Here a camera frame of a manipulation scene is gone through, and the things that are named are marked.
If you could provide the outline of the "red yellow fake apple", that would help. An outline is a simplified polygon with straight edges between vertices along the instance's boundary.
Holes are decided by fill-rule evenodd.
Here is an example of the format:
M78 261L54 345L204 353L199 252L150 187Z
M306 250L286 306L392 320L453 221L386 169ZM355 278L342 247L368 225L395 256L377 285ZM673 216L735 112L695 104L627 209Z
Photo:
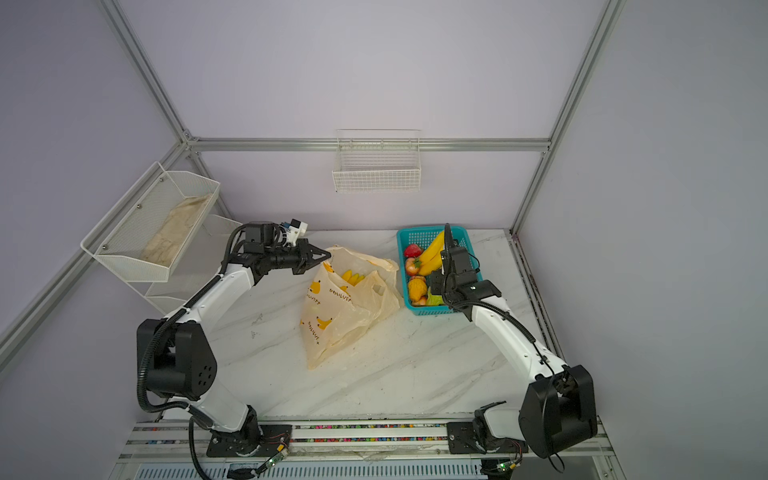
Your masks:
M406 259L405 271L409 276L418 276L420 269L421 262L418 257L410 257Z

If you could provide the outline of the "large yellow fake banana bunch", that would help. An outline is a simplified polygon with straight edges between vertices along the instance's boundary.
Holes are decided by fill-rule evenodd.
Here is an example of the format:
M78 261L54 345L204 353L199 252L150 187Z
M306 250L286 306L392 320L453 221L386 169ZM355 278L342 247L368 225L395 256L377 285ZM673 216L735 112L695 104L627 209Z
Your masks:
M365 276L363 274L353 272L352 270L347 270L343 273L341 278L348 285L356 286L358 283L365 279Z

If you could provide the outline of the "teal plastic fruit basket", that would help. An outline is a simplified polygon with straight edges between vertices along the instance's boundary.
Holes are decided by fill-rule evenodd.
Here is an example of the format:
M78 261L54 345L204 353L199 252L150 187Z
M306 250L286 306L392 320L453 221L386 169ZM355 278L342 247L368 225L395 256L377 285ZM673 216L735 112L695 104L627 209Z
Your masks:
M461 313L468 320L499 294L484 280L479 260L460 226L425 226L396 235L406 307L415 315Z

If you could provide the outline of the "cream banana print plastic bag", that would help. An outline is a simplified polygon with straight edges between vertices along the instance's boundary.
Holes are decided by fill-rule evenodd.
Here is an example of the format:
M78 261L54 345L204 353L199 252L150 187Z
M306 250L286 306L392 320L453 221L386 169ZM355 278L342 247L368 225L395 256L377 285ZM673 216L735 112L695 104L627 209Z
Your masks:
M321 264L307 289L298 323L310 370L352 346L404 306L395 261L343 246L332 246L329 252L331 258ZM365 279L348 285L341 278L347 270Z

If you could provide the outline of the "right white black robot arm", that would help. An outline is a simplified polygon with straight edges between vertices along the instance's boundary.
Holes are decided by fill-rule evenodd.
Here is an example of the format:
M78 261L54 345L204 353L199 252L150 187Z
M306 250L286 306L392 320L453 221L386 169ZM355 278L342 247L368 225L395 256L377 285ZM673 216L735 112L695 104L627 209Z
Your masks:
M500 290L479 278L473 256L457 242L441 252L439 294L487 335L512 366L513 382L525 389L519 406L504 400L475 411L473 428L485 449L492 441L521 440L548 458L593 438L598 422L593 379L581 365L570 366L541 344L513 315Z

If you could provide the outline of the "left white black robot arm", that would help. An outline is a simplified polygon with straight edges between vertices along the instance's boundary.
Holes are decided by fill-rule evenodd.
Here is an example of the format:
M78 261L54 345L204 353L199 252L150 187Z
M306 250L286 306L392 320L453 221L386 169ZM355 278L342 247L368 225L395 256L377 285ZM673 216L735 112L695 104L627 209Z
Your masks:
M181 409L193 425L208 430L214 442L231 447L235 455L262 450L266 440L257 413L218 380L208 335L271 271L302 275L330 259L330 252L309 242L307 228L299 220L236 227L214 276L172 313L139 325L136 397L144 412Z

